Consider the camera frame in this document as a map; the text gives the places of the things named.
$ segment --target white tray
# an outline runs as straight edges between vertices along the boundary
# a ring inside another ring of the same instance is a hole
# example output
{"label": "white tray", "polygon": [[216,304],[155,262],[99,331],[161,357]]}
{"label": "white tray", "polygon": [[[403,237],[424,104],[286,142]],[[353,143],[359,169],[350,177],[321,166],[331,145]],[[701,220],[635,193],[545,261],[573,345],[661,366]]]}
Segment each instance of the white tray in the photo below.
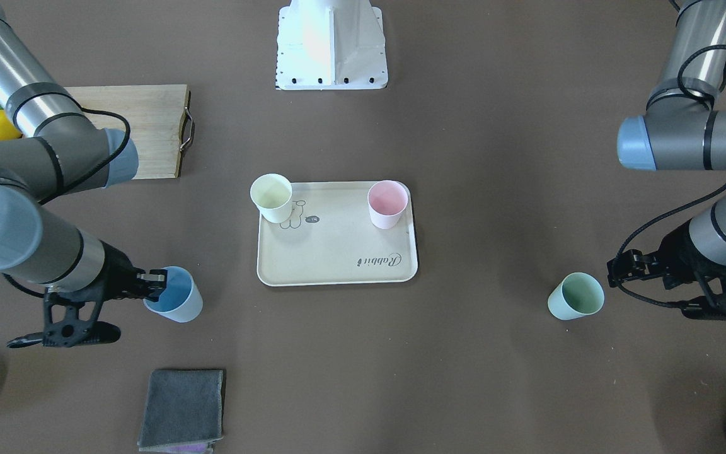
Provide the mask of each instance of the white tray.
{"label": "white tray", "polygon": [[286,287],[405,282],[415,276],[412,203],[394,228],[378,229],[366,201],[375,183],[294,183],[295,210],[288,221],[273,224],[260,216],[260,281]]}

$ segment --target white plastic mount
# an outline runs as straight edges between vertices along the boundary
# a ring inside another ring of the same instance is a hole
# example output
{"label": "white plastic mount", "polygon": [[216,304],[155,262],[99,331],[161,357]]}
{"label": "white plastic mount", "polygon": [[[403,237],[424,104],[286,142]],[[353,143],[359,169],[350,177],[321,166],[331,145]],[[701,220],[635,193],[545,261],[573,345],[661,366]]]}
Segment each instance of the white plastic mount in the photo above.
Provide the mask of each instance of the white plastic mount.
{"label": "white plastic mount", "polygon": [[383,12],[369,0],[293,0],[279,11],[276,87],[372,90],[388,84]]}

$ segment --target gray towel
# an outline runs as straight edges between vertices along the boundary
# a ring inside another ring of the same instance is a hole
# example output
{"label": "gray towel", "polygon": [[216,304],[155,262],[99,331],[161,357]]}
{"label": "gray towel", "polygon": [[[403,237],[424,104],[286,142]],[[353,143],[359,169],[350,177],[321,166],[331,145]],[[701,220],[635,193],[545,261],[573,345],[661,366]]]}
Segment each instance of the gray towel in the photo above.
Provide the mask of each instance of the gray towel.
{"label": "gray towel", "polygon": [[139,451],[202,453],[222,439],[222,371],[150,374]]}

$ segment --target brown table surface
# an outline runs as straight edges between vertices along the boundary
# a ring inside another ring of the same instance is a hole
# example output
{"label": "brown table surface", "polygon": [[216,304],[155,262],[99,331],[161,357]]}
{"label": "brown table surface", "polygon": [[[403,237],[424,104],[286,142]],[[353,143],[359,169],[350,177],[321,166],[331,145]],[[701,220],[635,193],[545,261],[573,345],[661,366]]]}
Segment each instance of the brown table surface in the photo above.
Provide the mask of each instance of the brown table surface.
{"label": "brown table surface", "polygon": [[[631,230],[726,179],[618,163],[671,49],[665,0],[380,0],[391,81],[358,92],[274,90],[282,0],[3,3],[63,85],[190,85],[181,178],[49,209],[138,267],[191,270],[205,303],[178,325],[113,301],[118,343],[9,351],[40,302],[0,276],[0,453],[136,451],[156,368],[225,369],[218,454],[726,452],[726,322],[605,283]],[[265,287],[248,187],[268,172],[406,183],[417,276]],[[545,301],[572,271],[607,301],[561,322]]]}

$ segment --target pink container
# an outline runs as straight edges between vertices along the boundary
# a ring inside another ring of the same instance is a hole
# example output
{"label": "pink container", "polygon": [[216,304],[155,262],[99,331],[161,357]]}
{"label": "pink container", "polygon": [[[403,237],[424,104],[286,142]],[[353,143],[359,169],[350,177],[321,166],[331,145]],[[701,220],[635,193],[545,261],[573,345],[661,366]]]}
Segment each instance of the pink container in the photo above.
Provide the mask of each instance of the pink container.
{"label": "pink container", "polygon": [[403,184],[385,180],[369,189],[369,215],[380,229],[391,229],[408,206],[408,192]]}

